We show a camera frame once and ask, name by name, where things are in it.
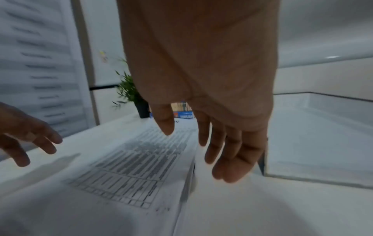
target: green plant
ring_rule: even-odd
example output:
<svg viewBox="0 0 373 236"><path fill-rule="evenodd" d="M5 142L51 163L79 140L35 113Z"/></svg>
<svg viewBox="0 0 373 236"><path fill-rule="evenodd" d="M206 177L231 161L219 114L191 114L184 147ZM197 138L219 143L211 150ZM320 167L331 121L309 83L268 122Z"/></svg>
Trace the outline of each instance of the green plant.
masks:
<svg viewBox="0 0 373 236"><path fill-rule="evenodd" d="M120 108L121 105L126 104L129 101L134 102L135 104L141 103L144 99L141 97L137 91L135 84L133 83L132 76L124 72L124 75L121 75L119 72L115 71L119 76L121 76L121 82L116 86L118 98L123 99L124 101L113 102L116 109Z"/></svg>

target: white desk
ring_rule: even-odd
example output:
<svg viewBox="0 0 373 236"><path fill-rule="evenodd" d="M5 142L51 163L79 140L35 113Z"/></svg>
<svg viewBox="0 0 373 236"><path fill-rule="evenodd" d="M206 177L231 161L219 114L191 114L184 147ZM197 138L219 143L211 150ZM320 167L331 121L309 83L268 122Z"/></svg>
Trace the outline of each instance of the white desk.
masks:
<svg viewBox="0 0 373 236"><path fill-rule="evenodd" d="M93 156L105 152L104 147L118 145L119 139L130 137L131 131L144 122L138 115L129 115L73 135L58 146L54 156L32 150L31 164L25 169L15 167L11 160L2 162L2 182L61 157L71 157L65 166L89 163ZM212 178L212 166L204 163L203 151L198 151L196 186L187 203L183 225L186 236L373 233L372 190L267 178L261 176L258 168L239 183L226 184Z"/></svg>

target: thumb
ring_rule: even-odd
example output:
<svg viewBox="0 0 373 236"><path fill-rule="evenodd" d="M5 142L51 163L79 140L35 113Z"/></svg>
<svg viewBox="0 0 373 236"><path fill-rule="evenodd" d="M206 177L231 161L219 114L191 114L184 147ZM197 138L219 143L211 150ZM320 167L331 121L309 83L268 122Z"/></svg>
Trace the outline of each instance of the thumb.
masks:
<svg viewBox="0 0 373 236"><path fill-rule="evenodd" d="M170 135L174 131L174 113L172 112L171 104L158 105L150 104L153 117L159 128L165 135Z"/></svg>

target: hand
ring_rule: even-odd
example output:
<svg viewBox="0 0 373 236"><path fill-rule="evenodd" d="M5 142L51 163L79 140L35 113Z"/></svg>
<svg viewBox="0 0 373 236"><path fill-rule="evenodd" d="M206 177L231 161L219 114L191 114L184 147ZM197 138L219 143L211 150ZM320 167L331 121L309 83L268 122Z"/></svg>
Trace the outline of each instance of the hand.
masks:
<svg viewBox="0 0 373 236"><path fill-rule="evenodd" d="M170 104L192 107L213 176L236 182L267 145L277 69L279 0L118 0L131 74L161 130Z"/></svg>
<svg viewBox="0 0 373 236"><path fill-rule="evenodd" d="M48 154L56 152L52 142L62 143L61 136L44 121L0 102L0 149L18 166L27 166L30 159L15 138L32 142Z"/></svg>

